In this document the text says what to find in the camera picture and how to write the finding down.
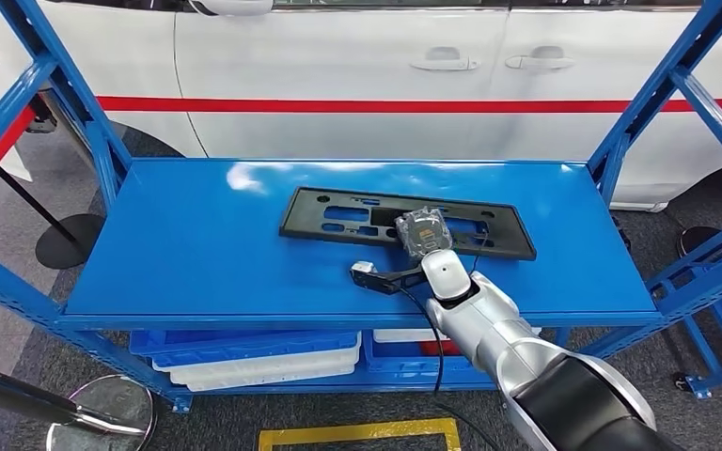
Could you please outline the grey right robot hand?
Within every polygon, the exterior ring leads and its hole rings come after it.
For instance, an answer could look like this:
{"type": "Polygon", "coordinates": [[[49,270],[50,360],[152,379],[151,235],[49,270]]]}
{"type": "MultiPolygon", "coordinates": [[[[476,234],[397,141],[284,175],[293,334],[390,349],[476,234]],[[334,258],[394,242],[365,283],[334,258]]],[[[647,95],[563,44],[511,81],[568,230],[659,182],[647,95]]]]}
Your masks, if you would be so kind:
{"type": "Polygon", "coordinates": [[[453,238],[438,208],[406,211],[395,219],[398,238],[409,258],[419,261],[427,254],[453,247],[453,238]]]}

